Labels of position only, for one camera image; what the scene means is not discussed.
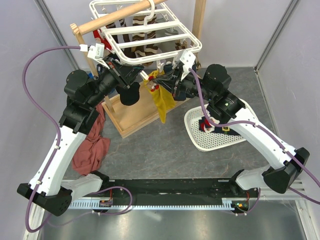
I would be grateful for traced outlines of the yellow sock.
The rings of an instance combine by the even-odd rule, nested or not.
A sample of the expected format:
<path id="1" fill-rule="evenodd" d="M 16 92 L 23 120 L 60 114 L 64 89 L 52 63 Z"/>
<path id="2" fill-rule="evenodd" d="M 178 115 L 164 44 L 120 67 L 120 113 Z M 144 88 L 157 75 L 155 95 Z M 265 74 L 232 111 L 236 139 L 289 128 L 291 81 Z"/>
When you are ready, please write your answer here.
<path id="1" fill-rule="evenodd" d="M 162 85 L 156 84 L 153 88 L 148 90 L 152 96 L 153 102 L 157 107 L 160 121 L 165 124 L 167 111 L 173 109 L 176 102 L 172 94 L 166 90 Z"/>
<path id="2" fill-rule="evenodd" d="M 160 85 L 154 82 L 154 77 L 149 76 L 147 79 L 143 80 L 143 85 L 146 87 L 146 89 L 153 93 L 155 91 L 158 91 L 160 89 Z"/>

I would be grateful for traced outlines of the beige brown argyle sock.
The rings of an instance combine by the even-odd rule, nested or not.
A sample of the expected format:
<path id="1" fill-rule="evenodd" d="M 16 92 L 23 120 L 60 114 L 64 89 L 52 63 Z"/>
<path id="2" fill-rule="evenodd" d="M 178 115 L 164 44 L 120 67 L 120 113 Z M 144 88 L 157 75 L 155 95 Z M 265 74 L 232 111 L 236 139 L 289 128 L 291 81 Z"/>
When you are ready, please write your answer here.
<path id="1" fill-rule="evenodd" d="M 186 40 L 183 40 L 183 41 L 176 40 L 175 41 L 175 49 L 176 50 L 185 50 L 185 49 L 187 49 L 189 47 L 190 47 L 190 45 L 188 44 L 188 42 Z M 192 65 L 192 69 L 194 71 L 197 71 L 200 68 L 201 68 L 201 63 L 200 63 L 200 61 L 198 59 L 198 56 L 195 55 L 195 61 L 194 61 L 193 65 Z"/>

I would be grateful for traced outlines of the white plastic clip hanger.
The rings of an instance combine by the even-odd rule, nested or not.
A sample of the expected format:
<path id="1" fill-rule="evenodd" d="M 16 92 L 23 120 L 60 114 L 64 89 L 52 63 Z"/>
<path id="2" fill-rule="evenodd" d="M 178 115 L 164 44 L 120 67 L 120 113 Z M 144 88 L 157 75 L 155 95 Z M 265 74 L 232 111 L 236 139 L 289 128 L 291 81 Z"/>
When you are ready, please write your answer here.
<path id="1" fill-rule="evenodd" d="M 106 14 L 99 14 L 96 5 L 121 5 L 127 4 L 127 7 L 119 8 L 117 11 Z M 173 14 L 163 0 L 94 0 L 89 4 L 95 19 L 79 27 L 81 34 L 87 34 L 100 29 L 110 44 L 108 50 L 117 55 L 120 63 L 137 66 L 145 63 L 176 58 L 179 50 L 165 51 L 153 55 L 144 55 L 137 58 L 128 57 L 123 49 L 144 47 L 158 43 L 180 41 L 190 39 L 191 47 L 186 50 L 190 53 L 198 53 L 202 49 L 201 41 Z M 115 23 L 118 20 L 127 17 L 143 16 L 142 24 L 134 26 L 123 26 L 107 28 L 107 25 Z M 143 40 L 116 43 L 113 36 L 126 34 L 148 34 L 160 30 L 179 28 L 181 33 L 176 35 L 162 36 L 158 38 L 144 38 Z"/>

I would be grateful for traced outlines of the white plastic laundry basket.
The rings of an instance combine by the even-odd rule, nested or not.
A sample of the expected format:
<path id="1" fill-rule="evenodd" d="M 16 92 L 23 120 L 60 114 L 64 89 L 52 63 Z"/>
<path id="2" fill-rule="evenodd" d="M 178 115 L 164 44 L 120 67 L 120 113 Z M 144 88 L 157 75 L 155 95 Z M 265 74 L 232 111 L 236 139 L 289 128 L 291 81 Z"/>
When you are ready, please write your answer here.
<path id="1" fill-rule="evenodd" d="M 204 117 L 200 106 L 194 107 L 184 115 L 184 124 L 193 145 L 201 152 L 209 152 L 245 142 L 242 136 L 205 133 L 199 130 L 199 120 Z"/>

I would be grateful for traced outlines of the navy patterned sock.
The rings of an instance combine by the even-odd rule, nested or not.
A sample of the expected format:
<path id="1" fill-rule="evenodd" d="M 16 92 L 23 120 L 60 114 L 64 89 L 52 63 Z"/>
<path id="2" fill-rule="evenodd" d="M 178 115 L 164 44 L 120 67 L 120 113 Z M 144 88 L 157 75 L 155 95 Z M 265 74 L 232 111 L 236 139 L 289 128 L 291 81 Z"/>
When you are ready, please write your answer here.
<path id="1" fill-rule="evenodd" d="M 164 71 L 164 74 L 165 75 L 169 75 L 169 74 L 172 74 L 173 73 L 173 66 L 172 64 L 166 64 L 164 67 L 163 67 L 163 71 Z"/>

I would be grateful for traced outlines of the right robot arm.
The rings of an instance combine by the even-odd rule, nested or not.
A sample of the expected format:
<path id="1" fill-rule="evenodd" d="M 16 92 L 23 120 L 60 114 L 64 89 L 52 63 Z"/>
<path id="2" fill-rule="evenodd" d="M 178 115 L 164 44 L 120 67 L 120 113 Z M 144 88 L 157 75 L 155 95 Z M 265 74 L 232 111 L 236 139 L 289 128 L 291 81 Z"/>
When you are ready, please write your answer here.
<path id="1" fill-rule="evenodd" d="M 252 188 L 269 187 L 276 193 L 284 194 L 302 171 L 310 153 L 301 147 L 296 149 L 281 140 L 266 128 L 246 107 L 245 103 L 229 91 L 232 81 L 226 68 L 211 64 L 202 78 L 192 70 L 183 72 L 179 66 L 171 72 L 154 78 L 154 81 L 173 94 L 186 93 L 198 97 L 207 121 L 214 127 L 227 129 L 242 136 L 262 156 L 268 164 L 253 170 L 239 170 L 229 191 L 235 197 L 242 196 Z"/>

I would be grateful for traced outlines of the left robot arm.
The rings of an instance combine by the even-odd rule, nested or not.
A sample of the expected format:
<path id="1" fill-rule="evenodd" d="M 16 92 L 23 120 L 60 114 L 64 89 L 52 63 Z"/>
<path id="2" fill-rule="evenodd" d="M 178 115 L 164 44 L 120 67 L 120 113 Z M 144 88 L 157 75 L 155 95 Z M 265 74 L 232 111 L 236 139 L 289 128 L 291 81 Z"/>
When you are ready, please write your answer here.
<path id="1" fill-rule="evenodd" d="M 17 193 L 54 216 L 61 216 L 70 204 L 91 193 L 106 196 L 109 178 L 93 171 L 87 176 L 63 184 L 63 176 L 79 146 L 90 133 L 99 116 L 96 106 L 113 89 L 138 91 L 136 78 L 143 65 L 118 63 L 105 57 L 98 76 L 90 78 L 81 69 L 72 71 L 66 78 L 64 92 L 66 107 L 57 125 L 57 135 L 45 160 L 28 183 L 21 183 Z"/>

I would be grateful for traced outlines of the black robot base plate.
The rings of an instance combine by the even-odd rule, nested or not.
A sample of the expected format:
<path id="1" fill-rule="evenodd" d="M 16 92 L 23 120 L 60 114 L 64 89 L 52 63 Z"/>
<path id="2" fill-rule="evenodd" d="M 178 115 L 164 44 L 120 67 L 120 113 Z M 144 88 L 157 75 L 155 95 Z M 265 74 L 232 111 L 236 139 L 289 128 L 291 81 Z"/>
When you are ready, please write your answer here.
<path id="1" fill-rule="evenodd" d="M 221 205 L 222 199 L 253 199 L 256 187 L 243 190 L 230 178 L 116 179 L 102 185 L 124 187 L 132 195 L 133 206 Z"/>

